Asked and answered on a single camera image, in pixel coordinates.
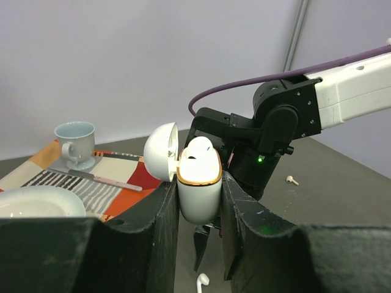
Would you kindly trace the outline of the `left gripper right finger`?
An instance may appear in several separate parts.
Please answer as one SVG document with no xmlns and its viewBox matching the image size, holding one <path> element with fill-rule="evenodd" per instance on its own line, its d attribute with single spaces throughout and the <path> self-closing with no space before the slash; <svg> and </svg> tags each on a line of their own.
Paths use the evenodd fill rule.
<svg viewBox="0 0 391 293">
<path fill-rule="evenodd" d="M 295 225 L 224 173 L 224 278 L 232 292 L 389 292 L 390 227 Z"/>
</svg>

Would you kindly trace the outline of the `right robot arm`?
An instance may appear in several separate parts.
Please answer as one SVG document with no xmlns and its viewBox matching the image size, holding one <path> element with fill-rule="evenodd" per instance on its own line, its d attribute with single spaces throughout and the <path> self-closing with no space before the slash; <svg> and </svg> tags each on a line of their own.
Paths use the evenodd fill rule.
<svg viewBox="0 0 391 293">
<path fill-rule="evenodd" d="M 257 84 L 252 118 L 203 107 L 188 139 L 209 138 L 222 167 L 259 200 L 291 142 L 390 108 L 390 46 L 281 74 L 231 82 L 197 95 Z"/>
</svg>

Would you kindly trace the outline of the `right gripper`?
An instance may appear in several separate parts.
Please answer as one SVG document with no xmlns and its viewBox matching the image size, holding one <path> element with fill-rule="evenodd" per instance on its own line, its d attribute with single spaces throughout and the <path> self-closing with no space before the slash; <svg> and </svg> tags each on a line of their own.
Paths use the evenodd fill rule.
<svg viewBox="0 0 391 293">
<path fill-rule="evenodd" d="M 222 168 L 253 198 L 264 189 L 295 134 L 295 110 L 275 107 L 262 119 L 225 114 L 207 107 L 193 118 L 186 144 L 206 137 L 219 153 Z"/>
</svg>

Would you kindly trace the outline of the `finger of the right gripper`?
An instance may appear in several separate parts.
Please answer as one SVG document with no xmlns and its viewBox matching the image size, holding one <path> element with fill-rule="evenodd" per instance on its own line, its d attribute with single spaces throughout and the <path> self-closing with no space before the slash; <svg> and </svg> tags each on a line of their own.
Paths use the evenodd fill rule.
<svg viewBox="0 0 391 293">
<path fill-rule="evenodd" d="M 197 225 L 193 233 L 194 247 L 195 247 L 195 263 L 194 271 L 197 272 L 202 258 L 204 256 L 206 246 L 208 243 L 208 238 L 210 236 L 210 231 L 214 226 L 209 225 Z"/>
</svg>

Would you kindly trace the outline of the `white earbuds charging case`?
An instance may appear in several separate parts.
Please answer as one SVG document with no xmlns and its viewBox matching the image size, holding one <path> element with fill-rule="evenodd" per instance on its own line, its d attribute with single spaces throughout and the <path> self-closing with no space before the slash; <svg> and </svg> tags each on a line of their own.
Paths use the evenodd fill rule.
<svg viewBox="0 0 391 293">
<path fill-rule="evenodd" d="M 156 179 L 176 180 L 183 217 L 193 225 L 207 225 L 217 217 L 221 202 L 220 156 L 213 147 L 198 159 L 185 158 L 184 149 L 179 150 L 177 124 L 161 125 L 145 143 L 144 165 Z"/>
</svg>

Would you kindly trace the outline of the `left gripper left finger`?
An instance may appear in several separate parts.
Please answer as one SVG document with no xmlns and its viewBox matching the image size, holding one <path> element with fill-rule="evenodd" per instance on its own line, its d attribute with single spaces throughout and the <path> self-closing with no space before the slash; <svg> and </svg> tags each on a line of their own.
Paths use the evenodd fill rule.
<svg viewBox="0 0 391 293">
<path fill-rule="evenodd" d="M 177 185 L 117 217 L 1 221 L 2 292 L 173 292 Z"/>
</svg>

